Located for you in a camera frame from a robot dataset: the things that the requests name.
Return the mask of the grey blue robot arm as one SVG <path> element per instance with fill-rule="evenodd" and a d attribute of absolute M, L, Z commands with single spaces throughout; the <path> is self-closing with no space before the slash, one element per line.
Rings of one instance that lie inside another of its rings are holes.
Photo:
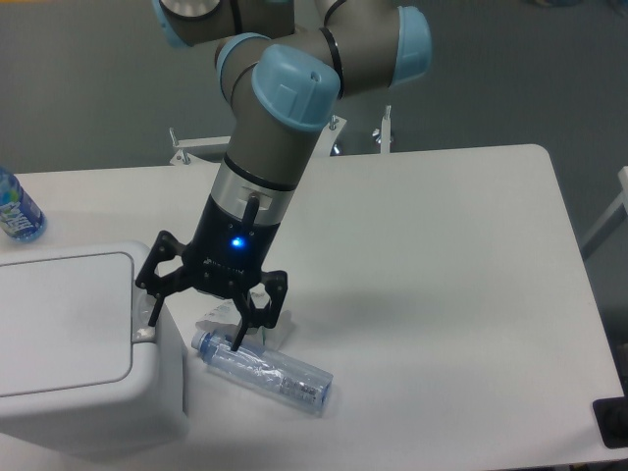
<path fill-rule="evenodd" d="M 136 277 L 154 300 L 190 288 L 234 302 L 233 347 L 274 328 L 288 291 L 262 266 L 337 101 L 423 76 L 433 56 L 426 17 L 391 1 L 321 1 L 322 25 L 300 30 L 290 1 L 157 1 L 170 44 L 216 41 L 221 94 L 236 119 L 189 242 L 161 232 Z"/>

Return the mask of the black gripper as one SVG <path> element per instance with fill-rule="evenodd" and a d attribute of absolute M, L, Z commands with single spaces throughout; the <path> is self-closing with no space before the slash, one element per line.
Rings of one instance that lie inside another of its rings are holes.
<path fill-rule="evenodd" d="M 155 300 L 147 325 L 157 325 L 165 299 L 177 292 L 195 288 L 220 298 L 230 298 L 240 315 L 231 351 L 238 351 L 249 329 L 274 329 L 288 293 L 288 273 L 263 272 L 262 264 L 279 229 L 264 226 L 255 219 L 261 214 L 261 198 L 248 196 L 241 217 L 223 210 L 209 198 L 191 242 L 185 245 L 170 232 L 158 233 L 135 285 Z M 158 266 L 179 257 L 182 264 L 166 275 Z M 261 285 L 269 296 L 257 307 L 251 290 Z"/>

